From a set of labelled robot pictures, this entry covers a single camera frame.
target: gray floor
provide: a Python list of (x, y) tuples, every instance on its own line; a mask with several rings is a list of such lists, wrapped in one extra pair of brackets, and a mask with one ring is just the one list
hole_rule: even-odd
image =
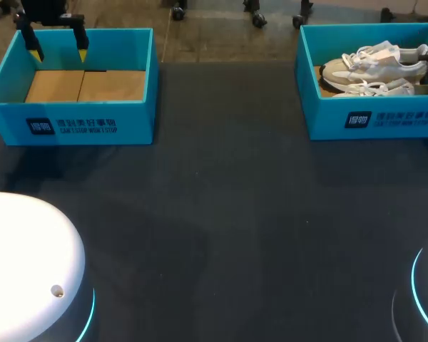
[[(87, 27), (152, 27), (158, 56), (165, 62), (292, 60), (297, 32), (292, 15), (296, 0), (262, 0), (268, 25), (259, 30), (243, 13), (242, 0), (188, 0), (182, 22), (170, 19), (169, 0), (68, 0), (70, 11), (86, 15)], [(379, 9), (412, 10), (414, 0), (315, 0), (311, 24), (377, 22)], [(428, 0), (419, 0), (419, 14), (428, 14)], [(0, 10), (0, 61), (15, 32), (10, 16)]]

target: printed logo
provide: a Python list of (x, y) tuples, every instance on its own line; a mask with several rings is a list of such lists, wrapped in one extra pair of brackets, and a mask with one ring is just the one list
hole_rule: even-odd
[(366, 128), (370, 123), (371, 112), (350, 112), (345, 128)]
[(29, 125), (31, 134), (34, 135), (53, 135), (55, 134), (52, 128), (51, 121), (48, 118), (26, 119)]

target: brown cardboard box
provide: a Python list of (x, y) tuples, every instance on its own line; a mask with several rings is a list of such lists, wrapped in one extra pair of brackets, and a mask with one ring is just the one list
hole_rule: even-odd
[(86, 71), (79, 102), (143, 100), (145, 71)]
[(26, 97), (27, 103), (76, 102), (84, 71), (37, 71)]
[(329, 85), (326, 85), (320, 81), (322, 76), (320, 75), (319, 70), (320, 70), (319, 66), (314, 67), (315, 76), (317, 77), (317, 81), (319, 82), (319, 88), (320, 88), (320, 92), (322, 94), (322, 97), (323, 98), (332, 98), (334, 95), (341, 93), (341, 91), (336, 91), (336, 89), (334, 89), (334, 88), (330, 87)]

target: glowing blue light ring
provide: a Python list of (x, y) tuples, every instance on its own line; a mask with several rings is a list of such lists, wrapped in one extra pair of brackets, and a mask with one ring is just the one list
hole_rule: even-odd
[(90, 323), (91, 323), (91, 321), (92, 321), (92, 317), (93, 317), (93, 309), (94, 309), (94, 308), (95, 308), (95, 289), (93, 290), (93, 299), (92, 299), (91, 315), (88, 317), (88, 320), (87, 320), (86, 326), (84, 327), (83, 332), (81, 333), (81, 335), (79, 335), (78, 339), (77, 339), (75, 342), (79, 342), (79, 341), (84, 337), (84, 335), (86, 335), (86, 332), (87, 332), (88, 326), (89, 326), (89, 324), (90, 324)]
[(417, 305), (417, 307), (420, 310), (420, 313), (422, 314), (424, 320), (427, 322), (428, 324), (428, 316), (426, 315), (425, 311), (423, 311), (422, 305), (420, 304), (419, 299), (417, 298), (417, 291), (415, 290), (415, 278), (414, 278), (414, 273), (415, 273), (415, 265), (417, 265), (417, 260), (420, 256), (420, 253), (422, 253), (423, 248), (420, 249), (420, 252), (417, 254), (417, 256), (415, 257), (414, 260), (414, 264), (412, 265), (412, 273), (411, 273), (411, 285), (412, 285), (412, 293), (414, 294), (414, 299), (415, 299), (415, 304)]

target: cardboard box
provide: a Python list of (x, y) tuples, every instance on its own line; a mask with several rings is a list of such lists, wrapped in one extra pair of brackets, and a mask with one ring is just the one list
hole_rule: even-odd
[(428, 45), (428, 24), (302, 26), (295, 77), (312, 140), (428, 137), (428, 95), (332, 98), (322, 94), (315, 66), (385, 40), (402, 48)]
[(86, 71), (78, 101), (143, 100), (146, 72)]
[(32, 80), (26, 103), (77, 102), (84, 72), (37, 71)]
[[(153, 30), (86, 33), (90, 45), (82, 63), (72, 30), (35, 30), (45, 56), (40, 63), (16, 32), (0, 65), (0, 134), (7, 145), (152, 143), (158, 93)], [(84, 71), (104, 70), (105, 80), (79, 88)], [(81, 90), (85, 101), (76, 102)]]

